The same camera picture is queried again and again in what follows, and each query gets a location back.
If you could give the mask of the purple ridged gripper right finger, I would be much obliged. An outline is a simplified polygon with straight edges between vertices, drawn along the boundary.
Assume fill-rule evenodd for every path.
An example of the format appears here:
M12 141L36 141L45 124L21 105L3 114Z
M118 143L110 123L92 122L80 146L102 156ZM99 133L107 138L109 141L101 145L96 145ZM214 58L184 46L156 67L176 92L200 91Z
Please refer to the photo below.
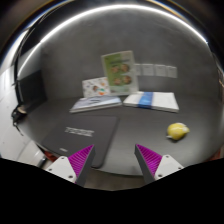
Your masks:
M160 155L139 144L135 145L134 154L138 160L146 184L183 169L183 166L172 156Z

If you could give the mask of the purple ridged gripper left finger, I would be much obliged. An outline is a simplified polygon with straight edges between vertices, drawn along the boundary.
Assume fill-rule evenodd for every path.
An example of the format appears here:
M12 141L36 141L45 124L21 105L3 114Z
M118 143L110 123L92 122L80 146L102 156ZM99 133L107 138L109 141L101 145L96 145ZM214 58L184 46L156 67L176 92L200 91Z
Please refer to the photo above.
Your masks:
M46 171L83 187L94 157L95 146L90 145L69 157L60 156Z

